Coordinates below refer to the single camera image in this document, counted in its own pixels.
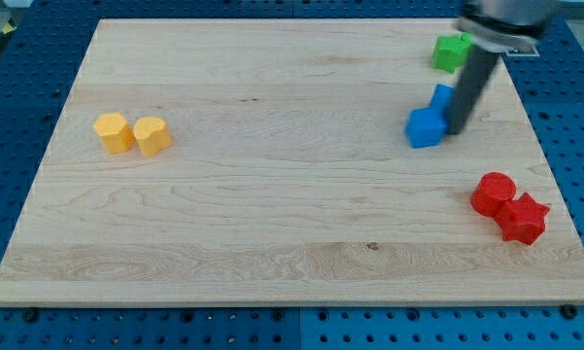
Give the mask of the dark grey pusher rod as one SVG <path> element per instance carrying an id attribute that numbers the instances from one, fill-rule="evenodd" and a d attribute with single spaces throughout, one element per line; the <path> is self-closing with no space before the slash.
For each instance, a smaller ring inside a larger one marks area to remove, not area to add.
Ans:
<path id="1" fill-rule="evenodd" d="M 456 135 L 464 130 L 498 64 L 498 58 L 498 52 L 488 52 L 477 46 L 471 49 L 453 95 L 445 108 L 448 135 Z"/>

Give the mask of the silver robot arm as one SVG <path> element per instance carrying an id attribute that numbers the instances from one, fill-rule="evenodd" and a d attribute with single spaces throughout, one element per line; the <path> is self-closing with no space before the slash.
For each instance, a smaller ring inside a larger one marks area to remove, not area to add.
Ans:
<path id="1" fill-rule="evenodd" d="M 499 57 L 528 51 L 543 37 L 560 8 L 558 0 L 467 0 L 456 27 L 472 36 L 472 47 L 444 110 L 447 133 L 464 130 Z"/>

